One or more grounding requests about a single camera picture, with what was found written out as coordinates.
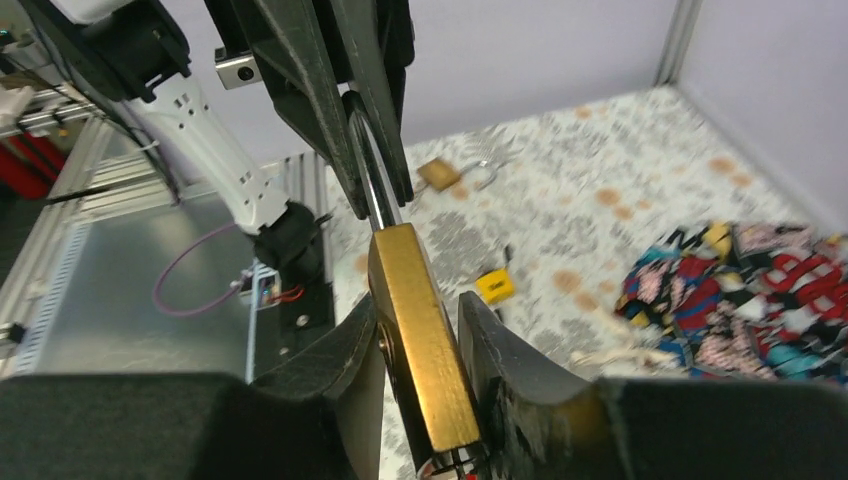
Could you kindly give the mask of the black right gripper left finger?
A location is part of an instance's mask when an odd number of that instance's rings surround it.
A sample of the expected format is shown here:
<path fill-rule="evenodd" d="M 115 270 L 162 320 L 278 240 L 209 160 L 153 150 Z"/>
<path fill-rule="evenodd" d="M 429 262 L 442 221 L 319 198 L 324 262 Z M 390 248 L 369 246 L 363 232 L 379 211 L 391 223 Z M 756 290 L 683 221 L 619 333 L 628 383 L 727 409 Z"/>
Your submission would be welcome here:
<path fill-rule="evenodd" d="M 375 479 L 376 314 L 252 383 L 212 372 L 23 375 L 1 384 L 5 479 Z"/>

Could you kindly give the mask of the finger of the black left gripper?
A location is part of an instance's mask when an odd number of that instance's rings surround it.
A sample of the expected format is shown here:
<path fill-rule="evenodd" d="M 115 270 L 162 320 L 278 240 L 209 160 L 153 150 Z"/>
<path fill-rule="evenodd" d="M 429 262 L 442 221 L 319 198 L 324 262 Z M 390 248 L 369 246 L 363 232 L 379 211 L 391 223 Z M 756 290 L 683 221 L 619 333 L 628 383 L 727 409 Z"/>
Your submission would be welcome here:
<path fill-rule="evenodd" d="M 251 53 L 277 115 L 331 166 L 362 220 L 368 207 L 328 41 L 313 1 L 208 1 L 228 52 Z"/>
<path fill-rule="evenodd" d="M 331 3 L 355 90 L 386 165 L 399 205 L 414 197 L 401 138 L 406 68 L 414 60 L 414 28 L 407 1 Z"/>

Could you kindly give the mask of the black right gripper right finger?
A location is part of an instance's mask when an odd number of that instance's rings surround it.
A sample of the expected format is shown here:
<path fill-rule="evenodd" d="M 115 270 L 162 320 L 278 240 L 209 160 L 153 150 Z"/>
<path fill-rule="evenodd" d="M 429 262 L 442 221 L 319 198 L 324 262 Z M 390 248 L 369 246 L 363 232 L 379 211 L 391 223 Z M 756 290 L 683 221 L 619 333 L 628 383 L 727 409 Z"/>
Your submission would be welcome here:
<path fill-rule="evenodd" d="M 459 347 L 478 401 L 482 479 L 843 479 L 847 395 L 817 382 L 584 380 L 474 293 Z"/>

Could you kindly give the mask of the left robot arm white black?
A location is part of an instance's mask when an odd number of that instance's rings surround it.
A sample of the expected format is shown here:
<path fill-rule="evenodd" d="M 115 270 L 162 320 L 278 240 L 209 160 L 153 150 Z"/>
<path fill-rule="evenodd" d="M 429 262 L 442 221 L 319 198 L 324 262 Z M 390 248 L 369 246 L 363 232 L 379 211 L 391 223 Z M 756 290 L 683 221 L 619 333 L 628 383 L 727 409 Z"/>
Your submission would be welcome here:
<path fill-rule="evenodd" d="M 274 268 L 315 259 L 318 227 L 222 124 L 159 1 L 26 1 L 95 91 L 162 134 Z M 228 53 L 249 54 L 277 115 L 325 159 L 353 213 L 393 225 L 414 193 L 401 139 L 414 29 L 405 1 L 209 1 Z"/>

